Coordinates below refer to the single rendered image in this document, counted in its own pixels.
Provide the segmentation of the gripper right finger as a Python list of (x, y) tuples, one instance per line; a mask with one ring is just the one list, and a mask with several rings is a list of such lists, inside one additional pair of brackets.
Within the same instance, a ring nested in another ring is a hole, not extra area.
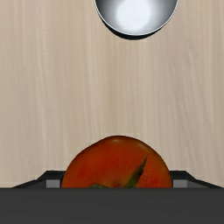
[(219, 188), (218, 185), (196, 179), (187, 171), (170, 171), (173, 188)]

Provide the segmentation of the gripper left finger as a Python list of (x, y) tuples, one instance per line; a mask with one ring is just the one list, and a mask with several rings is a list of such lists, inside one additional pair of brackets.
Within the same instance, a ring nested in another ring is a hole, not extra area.
[(16, 188), (60, 188), (64, 171), (45, 171), (39, 178), (16, 185)]

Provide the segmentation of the red tomato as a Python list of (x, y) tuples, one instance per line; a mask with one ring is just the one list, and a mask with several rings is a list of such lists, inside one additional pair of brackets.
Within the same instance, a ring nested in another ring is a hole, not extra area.
[(67, 167), (61, 186), (171, 188), (165, 161), (146, 143), (110, 136), (81, 151)]

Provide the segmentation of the silver metal bowl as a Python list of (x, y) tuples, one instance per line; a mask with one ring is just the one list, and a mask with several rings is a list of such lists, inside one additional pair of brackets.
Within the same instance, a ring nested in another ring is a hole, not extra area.
[(94, 0), (101, 21), (124, 39), (143, 39), (161, 30), (178, 3), (179, 0)]

